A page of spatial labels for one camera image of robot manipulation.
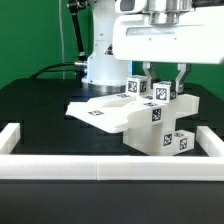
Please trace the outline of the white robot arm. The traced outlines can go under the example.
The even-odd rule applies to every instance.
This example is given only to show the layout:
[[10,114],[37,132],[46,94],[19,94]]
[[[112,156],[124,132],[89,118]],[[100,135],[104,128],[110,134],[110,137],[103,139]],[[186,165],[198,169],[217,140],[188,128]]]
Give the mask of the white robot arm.
[[224,64],[224,0],[89,0],[93,52],[84,81],[125,83],[128,63]]

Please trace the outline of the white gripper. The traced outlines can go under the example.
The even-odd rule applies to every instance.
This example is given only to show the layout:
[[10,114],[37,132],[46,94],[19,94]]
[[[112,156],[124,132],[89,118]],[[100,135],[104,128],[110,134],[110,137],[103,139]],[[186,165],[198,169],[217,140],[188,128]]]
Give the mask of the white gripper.
[[180,16],[176,25],[151,25],[147,14],[121,15],[113,29],[117,59],[146,61],[143,71],[149,88],[160,82],[156,64],[179,63],[176,91],[196,64],[224,64],[224,6],[201,7]]

